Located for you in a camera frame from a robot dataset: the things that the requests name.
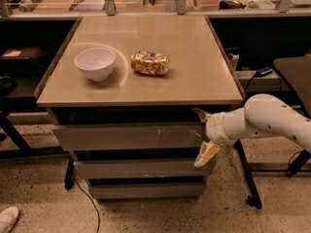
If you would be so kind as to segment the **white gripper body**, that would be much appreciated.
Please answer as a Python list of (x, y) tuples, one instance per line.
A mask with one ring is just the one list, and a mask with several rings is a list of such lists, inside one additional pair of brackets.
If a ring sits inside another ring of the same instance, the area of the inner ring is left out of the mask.
[(228, 116), (230, 113), (221, 112), (211, 114), (207, 118), (205, 123), (206, 136), (215, 145), (233, 146), (236, 142), (236, 139), (232, 139), (225, 131)]

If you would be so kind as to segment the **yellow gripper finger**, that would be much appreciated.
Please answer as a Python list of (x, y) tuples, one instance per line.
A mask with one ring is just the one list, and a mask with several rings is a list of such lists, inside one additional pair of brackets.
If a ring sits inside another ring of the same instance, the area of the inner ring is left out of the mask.
[(203, 141), (200, 146), (199, 154), (194, 161), (194, 166), (203, 167), (219, 152), (219, 150), (219, 145), (214, 144), (213, 142)]
[(200, 108), (193, 108), (192, 109), (199, 117), (200, 121), (203, 123), (206, 123), (211, 116), (211, 114), (207, 113), (206, 111), (200, 109)]

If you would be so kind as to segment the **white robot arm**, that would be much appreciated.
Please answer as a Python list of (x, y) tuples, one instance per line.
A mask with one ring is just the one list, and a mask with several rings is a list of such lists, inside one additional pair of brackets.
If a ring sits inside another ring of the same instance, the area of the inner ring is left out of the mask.
[(311, 121), (279, 98), (269, 94), (250, 97), (242, 108), (209, 114), (193, 108), (205, 124), (203, 141), (194, 161), (195, 167), (207, 164), (221, 146), (233, 146), (237, 140), (259, 139), (273, 135), (285, 137), (311, 151)]

